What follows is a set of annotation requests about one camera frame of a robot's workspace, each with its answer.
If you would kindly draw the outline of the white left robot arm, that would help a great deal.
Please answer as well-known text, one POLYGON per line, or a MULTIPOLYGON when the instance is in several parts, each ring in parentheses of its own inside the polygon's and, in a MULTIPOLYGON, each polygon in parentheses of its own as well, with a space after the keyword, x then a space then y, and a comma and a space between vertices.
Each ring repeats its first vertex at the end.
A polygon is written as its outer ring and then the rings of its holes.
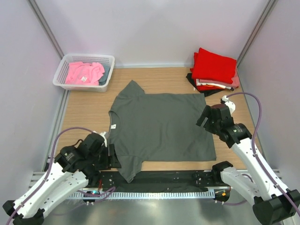
POLYGON ((71 194, 96 187, 101 170, 119 168, 108 133, 90 133, 84 140, 63 147, 47 172, 21 197, 3 204, 8 225, 41 225, 49 213, 71 194))

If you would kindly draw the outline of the dark grey t shirt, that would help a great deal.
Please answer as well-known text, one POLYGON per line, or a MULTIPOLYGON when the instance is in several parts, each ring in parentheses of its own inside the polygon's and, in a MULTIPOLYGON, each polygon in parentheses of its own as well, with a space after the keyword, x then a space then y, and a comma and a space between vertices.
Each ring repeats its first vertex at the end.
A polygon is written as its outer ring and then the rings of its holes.
POLYGON ((147 94, 131 81, 109 111, 122 177, 131 182, 145 161, 216 160, 212 134, 196 124, 205 106, 202 94, 147 94))

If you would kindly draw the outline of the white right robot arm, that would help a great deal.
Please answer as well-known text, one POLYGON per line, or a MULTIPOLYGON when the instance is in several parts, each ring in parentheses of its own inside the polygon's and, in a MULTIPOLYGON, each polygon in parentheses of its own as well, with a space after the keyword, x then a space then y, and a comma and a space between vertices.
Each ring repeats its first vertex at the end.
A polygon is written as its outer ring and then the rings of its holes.
POLYGON ((262 225, 291 218, 300 205, 298 190, 290 190, 267 164, 247 127, 234 123, 234 103, 205 106, 197 125, 215 134, 242 160, 252 180, 227 161, 213 166, 213 175, 234 188, 252 206, 262 225))

